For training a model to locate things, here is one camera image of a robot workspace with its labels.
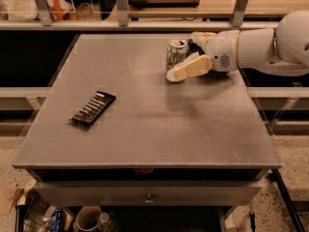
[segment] drawer knob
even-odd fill
[[[150,194],[147,195],[147,199],[145,200],[145,205],[151,206],[154,205],[155,202],[152,200],[152,196]]]

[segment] silver can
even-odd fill
[[[187,40],[172,40],[166,49],[166,71],[170,71],[182,62],[188,53]]]

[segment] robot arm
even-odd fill
[[[192,41],[211,58],[211,69],[217,72],[250,68],[282,76],[309,73],[309,11],[288,14],[276,33],[273,29],[192,33]]]

